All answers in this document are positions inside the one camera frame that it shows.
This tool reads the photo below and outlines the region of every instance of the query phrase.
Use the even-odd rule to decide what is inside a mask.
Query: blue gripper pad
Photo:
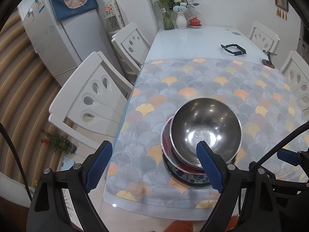
[[[196,146],[197,158],[200,160],[200,163],[211,183],[212,188],[218,190],[219,193],[222,193],[225,188],[223,185],[222,173],[209,155],[205,146],[207,146],[210,152],[213,153],[206,142],[201,141]]]
[[[298,166],[302,162],[302,159],[300,158],[300,155],[298,153],[284,148],[281,148],[277,152],[277,158],[293,166]]]
[[[91,165],[90,169],[87,172],[86,184],[84,187],[86,193],[89,193],[90,190],[96,188],[107,164],[109,163],[109,160],[112,157],[113,153],[112,144],[109,141],[107,142],[104,141],[101,144],[101,146],[98,148],[98,150],[102,149],[102,151],[97,156],[96,160],[93,162],[93,164]]]

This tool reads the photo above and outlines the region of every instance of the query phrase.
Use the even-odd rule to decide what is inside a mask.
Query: picture frame
[[[286,12],[289,12],[289,2],[288,0],[275,0],[276,6],[280,7]]]

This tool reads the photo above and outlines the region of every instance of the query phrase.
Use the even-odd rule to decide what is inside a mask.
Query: refrigerator
[[[94,51],[102,51],[124,76],[96,9],[58,21],[50,0],[35,0],[23,26],[35,52],[61,86]]]

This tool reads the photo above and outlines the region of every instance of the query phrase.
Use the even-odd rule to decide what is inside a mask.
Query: patterned tablecloth
[[[170,59],[146,63],[132,93],[114,146],[106,180],[112,195],[171,208],[213,208],[211,186],[193,188],[175,180],[162,161],[160,134],[185,102],[210,97],[238,116],[243,141],[235,165],[248,170],[292,130],[304,123],[290,87],[277,69],[236,60]],[[306,150],[306,133],[285,148]],[[302,169],[272,156],[263,164],[277,179],[305,181]]]

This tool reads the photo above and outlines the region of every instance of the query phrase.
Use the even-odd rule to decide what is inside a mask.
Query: dining table
[[[235,56],[221,44],[238,44],[246,54]],[[258,161],[304,123],[283,75],[264,66],[262,59],[266,55],[237,29],[160,29],[119,124],[105,174],[104,200],[152,217],[206,220],[219,193],[211,186],[188,186],[169,173],[162,157],[162,129],[187,101],[219,100],[240,121],[243,137],[234,164],[248,170],[250,162]],[[285,148],[298,151],[308,146],[309,135],[303,133]],[[300,166],[280,161],[276,155],[263,166],[277,179],[308,180]]]

